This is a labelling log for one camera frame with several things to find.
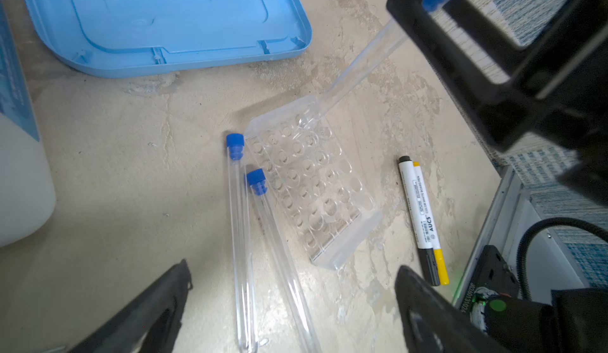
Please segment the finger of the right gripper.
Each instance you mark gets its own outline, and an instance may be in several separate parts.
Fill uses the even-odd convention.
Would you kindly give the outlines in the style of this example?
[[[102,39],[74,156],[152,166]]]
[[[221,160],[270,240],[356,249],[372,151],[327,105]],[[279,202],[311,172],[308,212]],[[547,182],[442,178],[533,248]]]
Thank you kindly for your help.
[[[467,0],[446,12],[508,76],[491,82],[424,9],[386,7],[443,79],[487,144],[505,151],[533,132],[571,150],[607,145],[607,0],[567,0],[519,47]]]

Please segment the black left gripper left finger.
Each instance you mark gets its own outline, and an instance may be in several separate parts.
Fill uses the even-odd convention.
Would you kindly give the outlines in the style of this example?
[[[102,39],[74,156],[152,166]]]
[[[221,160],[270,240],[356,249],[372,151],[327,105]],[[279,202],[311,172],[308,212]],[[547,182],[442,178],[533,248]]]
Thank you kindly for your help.
[[[171,352],[191,289],[191,272],[183,260],[71,351]]]

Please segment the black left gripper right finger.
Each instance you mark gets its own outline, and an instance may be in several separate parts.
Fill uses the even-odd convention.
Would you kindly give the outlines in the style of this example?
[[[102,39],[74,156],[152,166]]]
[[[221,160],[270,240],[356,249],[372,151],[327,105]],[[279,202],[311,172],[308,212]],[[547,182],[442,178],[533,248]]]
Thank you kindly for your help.
[[[394,285],[409,352],[505,352],[473,327],[413,269],[402,265]]]

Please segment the blue capped test tube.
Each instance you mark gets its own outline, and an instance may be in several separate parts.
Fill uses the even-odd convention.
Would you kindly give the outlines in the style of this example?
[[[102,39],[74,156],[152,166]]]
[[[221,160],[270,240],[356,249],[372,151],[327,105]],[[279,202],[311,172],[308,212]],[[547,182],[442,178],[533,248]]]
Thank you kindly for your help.
[[[226,136],[228,189],[234,264],[237,346],[240,352],[257,352],[253,254],[251,250],[248,186],[245,172],[245,139]]]

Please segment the white plastic storage bin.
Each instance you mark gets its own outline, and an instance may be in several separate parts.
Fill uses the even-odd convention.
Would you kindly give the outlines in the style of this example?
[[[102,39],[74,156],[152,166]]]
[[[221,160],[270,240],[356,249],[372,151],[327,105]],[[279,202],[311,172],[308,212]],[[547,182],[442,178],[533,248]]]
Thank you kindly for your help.
[[[1,8],[1,246],[39,230],[52,216],[55,187],[17,53]]]

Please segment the clear test tube rack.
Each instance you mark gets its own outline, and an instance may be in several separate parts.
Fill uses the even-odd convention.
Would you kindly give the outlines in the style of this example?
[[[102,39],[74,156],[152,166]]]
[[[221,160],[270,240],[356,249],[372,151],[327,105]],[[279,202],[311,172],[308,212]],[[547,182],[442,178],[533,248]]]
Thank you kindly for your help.
[[[244,136],[311,263],[338,270],[382,212],[314,103],[307,96],[256,117]]]

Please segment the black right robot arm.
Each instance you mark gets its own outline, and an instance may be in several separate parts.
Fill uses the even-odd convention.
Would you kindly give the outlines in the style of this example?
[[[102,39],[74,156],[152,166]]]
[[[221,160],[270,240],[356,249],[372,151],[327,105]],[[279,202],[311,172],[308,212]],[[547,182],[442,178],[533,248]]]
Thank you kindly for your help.
[[[388,0],[386,7],[484,141],[507,150],[532,132],[574,150],[579,162],[560,183],[606,204],[607,0],[566,0],[526,47],[467,0]],[[554,290],[550,304],[531,297],[527,253],[552,226],[607,238],[603,228],[574,218],[535,223],[519,242],[518,291],[476,290],[466,312],[401,267],[395,291],[408,350],[605,352],[606,290]]]

